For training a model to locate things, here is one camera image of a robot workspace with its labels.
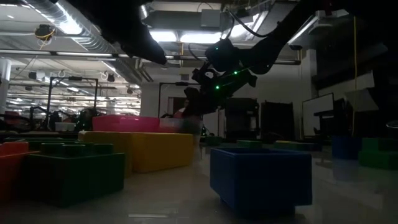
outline whiteboard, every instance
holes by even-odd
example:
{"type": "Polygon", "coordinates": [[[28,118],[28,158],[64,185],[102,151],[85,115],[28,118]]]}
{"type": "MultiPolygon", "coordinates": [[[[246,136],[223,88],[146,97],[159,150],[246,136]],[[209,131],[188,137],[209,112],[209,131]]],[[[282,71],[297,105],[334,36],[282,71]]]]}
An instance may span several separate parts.
{"type": "Polygon", "coordinates": [[[313,114],[321,111],[333,110],[333,94],[327,94],[303,102],[304,136],[314,136],[314,128],[320,129],[319,117],[313,114]]]}

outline red plastic box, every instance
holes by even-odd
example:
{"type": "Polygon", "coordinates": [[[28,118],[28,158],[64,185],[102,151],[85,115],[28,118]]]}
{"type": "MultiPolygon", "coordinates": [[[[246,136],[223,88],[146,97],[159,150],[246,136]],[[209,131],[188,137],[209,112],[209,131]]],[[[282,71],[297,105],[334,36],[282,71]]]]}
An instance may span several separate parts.
{"type": "Polygon", "coordinates": [[[94,131],[156,133],[159,118],[126,115],[105,115],[93,118],[94,131]]]}
{"type": "Polygon", "coordinates": [[[20,181],[22,160],[26,155],[36,152],[24,152],[0,156],[0,203],[15,197],[20,181]]]}
{"type": "Polygon", "coordinates": [[[28,142],[5,142],[4,144],[0,144],[0,156],[20,154],[28,151],[28,142]]]}

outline pink bin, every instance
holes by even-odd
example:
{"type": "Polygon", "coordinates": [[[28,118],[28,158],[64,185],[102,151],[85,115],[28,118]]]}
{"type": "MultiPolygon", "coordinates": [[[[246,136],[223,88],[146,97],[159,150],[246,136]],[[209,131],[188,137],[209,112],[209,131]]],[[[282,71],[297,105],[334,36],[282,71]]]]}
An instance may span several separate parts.
{"type": "Polygon", "coordinates": [[[156,133],[159,123],[159,118],[105,115],[93,118],[93,131],[156,133]]]}

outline green plastic box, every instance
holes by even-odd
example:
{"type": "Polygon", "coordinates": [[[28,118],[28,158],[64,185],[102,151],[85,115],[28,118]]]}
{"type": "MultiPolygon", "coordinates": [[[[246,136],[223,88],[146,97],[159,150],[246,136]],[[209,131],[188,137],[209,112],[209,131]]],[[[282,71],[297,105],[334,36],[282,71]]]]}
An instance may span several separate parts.
{"type": "Polygon", "coordinates": [[[43,143],[74,144],[76,140],[69,139],[20,139],[19,142],[28,142],[30,151],[39,151],[43,143]]]}
{"type": "Polygon", "coordinates": [[[260,141],[237,140],[236,142],[239,147],[245,147],[250,149],[262,148],[262,142],[260,141]]]}
{"type": "Polygon", "coordinates": [[[219,146],[223,142],[223,138],[216,136],[208,136],[206,137],[206,145],[207,146],[219,146]]]}
{"type": "Polygon", "coordinates": [[[67,207],[117,192],[124,187],[124,153],[111,144],[47,143],[22,167],[28,198],[67,207]]]}
{"type": "Polygon", "coordinates": [[[395,139],[377,139],[363,138],[362,151],[396,151],[398,152],[398,140],[395,139]]]}
{"type": "Polygon", "coordinates": [[[398,152],[360,151],[359,164],[372,168],[397,170],[398,152]]]}
{"type": "Polygon", "coordinates": [[[290,150],[297,150],[297,151],[309,151],[309,152],[322,151],[322,145],[320,145],[320,144],[305,143],[305,142],[293,142],[293,141],[276,141],[274,143],[274,148],[290,149],[290,150]]]}

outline black cable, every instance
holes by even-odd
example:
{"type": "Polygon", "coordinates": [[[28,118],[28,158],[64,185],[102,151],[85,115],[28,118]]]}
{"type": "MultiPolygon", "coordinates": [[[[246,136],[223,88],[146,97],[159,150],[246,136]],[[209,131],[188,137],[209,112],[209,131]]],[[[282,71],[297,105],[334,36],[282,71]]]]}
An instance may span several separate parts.
{"type": "Polygon", "coordinates": [[[188,44],[188,50],[189,50],[189,52],[192,54],[192,56],[193,56],[196,60],[201,60],[201,61],[204,61],[204,62],[205,62],[205,60],[198,58],[198,57],[192,52],[192,50],[191,50],[191,43],[188,44]]]}
{"type": "Polygon", "coordinates": [[[228,39],[230,37],[230,35],[232,34],[232,30],[234,29],[235,19],[233,16],[231,16],[231,19],[232,19],[232,26],[231,26],[231,29],[229,30],[228,34],[226,35],[225,39],[228,39]]]}
{"type": "Polygon", "coordinates": [[[268,37],[268,35],[270,34],[270,33],[268,33],[268,34],[261,35],[261,34],[254,32],[244,22],[242,22],[242,20],[240,18],[238,18],[235,14],[233,14],[231,11],[228,11],[228,12],[234,19],[236,19],[236,21],[239,24],[241,24],[243,26],[243,28],[245,28],[247,31],[249,31],[249,33],[251,33],[252,35],[255,35],[256,37],[260,37],[260,38],[265,38],[265,37],[268,37]]]}
{"type": "Polygon", "coordinates": [[[206,4],[206,5],[208,5],[212,10],[214,10],[214,8],[213,8],[213,6],[211,6],[211,4],[208,4],[207,2],[201,2],[201,3],[198,5],[197,12],[199,12],[199,7],[200,7],[202,4],[206,4]]]}
{"type": "Polygon", "coordinates": [[[28,62],[28,64],[26,64],[26,66],[18,73],[18,75],[16,75],[14,78],[12,78],[12,79],[15,79],[15,78],[17,78],[28,66],[29,66],[29,64],[33,61],[33,59],[35,59],[35,58],[37,58],[37,56],[35,56],[35,57],[33,57],[31,60],[30,60],[30,62],[28,62]]]}

